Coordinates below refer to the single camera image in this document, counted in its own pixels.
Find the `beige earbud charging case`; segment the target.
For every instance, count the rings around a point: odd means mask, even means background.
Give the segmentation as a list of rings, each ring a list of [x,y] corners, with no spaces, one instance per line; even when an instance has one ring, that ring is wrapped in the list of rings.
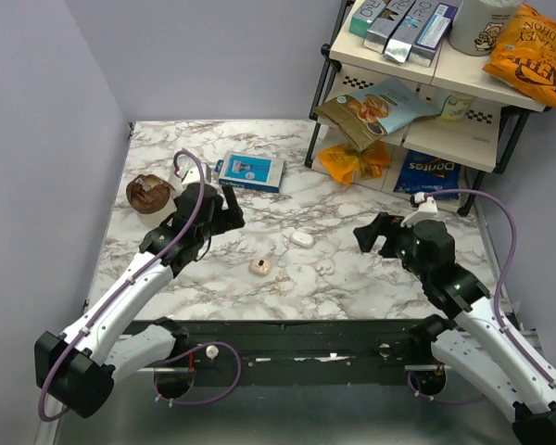
[[[263,258],[254,259],[249,265],[249,271],[257,276],[267,276],[271,272],[271,269],[271,262]]]

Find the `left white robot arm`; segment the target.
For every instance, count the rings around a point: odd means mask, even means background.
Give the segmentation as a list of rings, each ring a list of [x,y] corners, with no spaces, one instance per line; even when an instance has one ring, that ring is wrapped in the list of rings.
[[[62,411],[86,418],[96,413],[114,386],[148,364],[175,366],[222,341],[196,344],[173,321],[160,319],[133,337],[120,336],[135,316],[186,266],[208,253],[211,239],[244,227],[234,190],[225,185],[190,184],[175,200],[177,210],[147,233],[138,253],[94,307],[60,334],[44,332],[34,345],[35,375],[41,390],[38,414],[53,422],[45,405],[54,398]]]

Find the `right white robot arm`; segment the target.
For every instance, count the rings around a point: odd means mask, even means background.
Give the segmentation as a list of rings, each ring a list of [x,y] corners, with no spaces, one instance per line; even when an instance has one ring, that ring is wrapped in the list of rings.
[[[556,444],[556,369],[495,313],[486,286],[457,263],[445,224],[405,226],[401,217],[381,212],[353,235],[363,253],[384,237],[380,256],[399,260],[445,314],[425,319],[409,338],[413,360],[450,366],[505,415],[520,443]]]

